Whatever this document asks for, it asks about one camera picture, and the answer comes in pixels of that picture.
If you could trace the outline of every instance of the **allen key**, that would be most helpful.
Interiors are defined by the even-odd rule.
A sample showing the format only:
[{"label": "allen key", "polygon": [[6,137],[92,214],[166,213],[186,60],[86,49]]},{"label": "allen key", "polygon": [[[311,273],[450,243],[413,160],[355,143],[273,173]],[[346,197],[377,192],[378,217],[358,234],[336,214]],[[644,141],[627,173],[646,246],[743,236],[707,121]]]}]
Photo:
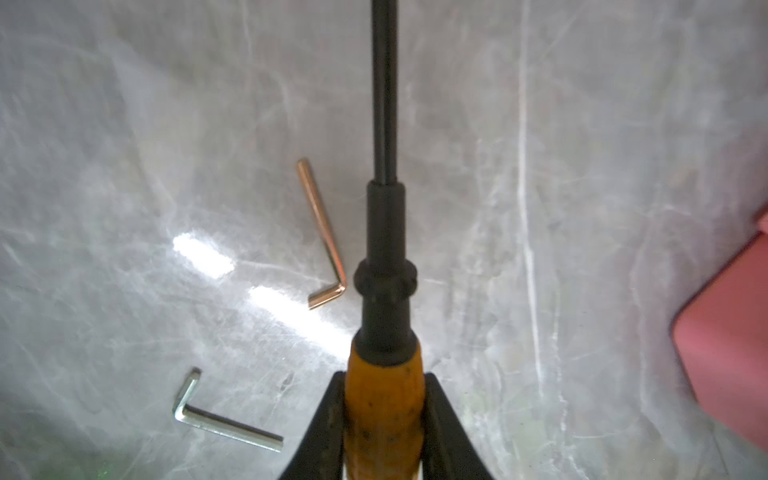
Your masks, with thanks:
[{"label": "allen key", "polygon": [[331,300],[339,298],[346,291],[346,274],[344,273],[344,266],[341,263],[341,256],[336,249],[336,243],[333,241],[331,225],[328,221],[328,215],[326,215],[326,211],[323,208],[323,201],[320,199],[317,184],[315,184],[315,179],[312,175],[310,161],[306,158],[302,158],[296,162],[296,171],[299,172],[301,186],[304,188],[306,199],[310,202],[310,208],[315,217],[317,230],[320,233],[320,238],[323,239],[323,245],[325,245],[326,253],[328,253],[328,258],[333,266],[333,271],[336,273],[337,280],[336,285],[332,285],[325,290],[310,295],[309,305],[311,310],[328,303]]},{"label": "allen key", "polygon": [[280,452],[283,447],[283,437],[187,405],[199,381],[200,370],[192,369],[176,397],[174,404],[174,418],[176,420],[262,449]]}]

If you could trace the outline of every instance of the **screwdriver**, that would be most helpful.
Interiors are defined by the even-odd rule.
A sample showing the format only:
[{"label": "screwdriver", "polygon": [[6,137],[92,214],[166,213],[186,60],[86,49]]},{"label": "screwdriver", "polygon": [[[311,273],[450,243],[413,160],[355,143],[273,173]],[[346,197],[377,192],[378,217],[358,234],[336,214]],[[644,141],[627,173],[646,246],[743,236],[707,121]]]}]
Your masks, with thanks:
[{"label": "screwdriver", "polygon": [[424,371],[411,330],[416,268],[406,260],[406,189],[397,181],[397,1],[372,0],[374,178],[367,251],[354,276],[362,325],[344,389],[344,453],[352,480],[412,478],[424,441]]},{"label": "screwdriver", "polygon": [[409,298],[406,189],[397,180],[397,1],[371,1],[373,180],[366,258],[354,275],[362,322],[280,480],[492,480],[437,378],[422,366]]}]

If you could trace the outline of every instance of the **pink object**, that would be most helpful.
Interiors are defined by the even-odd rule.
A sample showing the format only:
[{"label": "pink object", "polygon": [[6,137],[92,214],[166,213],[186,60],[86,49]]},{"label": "pink object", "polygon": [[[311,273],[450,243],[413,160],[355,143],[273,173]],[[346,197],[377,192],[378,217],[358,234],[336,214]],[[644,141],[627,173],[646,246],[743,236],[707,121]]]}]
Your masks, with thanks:
[{"label": "pink object", "polygon": [[673,339],[701,408],[768,452],[768,215],[680,313]]},{"label": "pink object", "polygon": [[768,208],[763,212],[763,216],[757,221],[757,226],[763,233],[768,233]]}]

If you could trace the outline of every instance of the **screwdriver handle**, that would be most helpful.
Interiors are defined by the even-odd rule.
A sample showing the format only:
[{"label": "screwdriver handle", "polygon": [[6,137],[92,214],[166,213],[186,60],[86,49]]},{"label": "screwdriver handle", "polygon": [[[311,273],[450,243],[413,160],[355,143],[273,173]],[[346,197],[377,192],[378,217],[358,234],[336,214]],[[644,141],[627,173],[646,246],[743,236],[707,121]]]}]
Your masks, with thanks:
[{"label": "screwdriver handle", "polygon": [[397,366],[349,354],[344,402],[344,453],[351,480],[412,480],[424,442],[425,385],[421,348]]}]

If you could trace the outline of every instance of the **black metal shaft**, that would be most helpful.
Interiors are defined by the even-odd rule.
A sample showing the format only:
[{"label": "black metal shaft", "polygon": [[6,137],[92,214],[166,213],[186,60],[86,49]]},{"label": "black metal shaft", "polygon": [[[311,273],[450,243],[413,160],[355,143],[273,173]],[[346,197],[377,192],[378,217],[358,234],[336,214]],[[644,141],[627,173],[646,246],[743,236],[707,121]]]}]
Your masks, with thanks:
[{"label": "black metal shaft", "polygon": [[397,183],[397,0],[371,1],[373,180]]}]

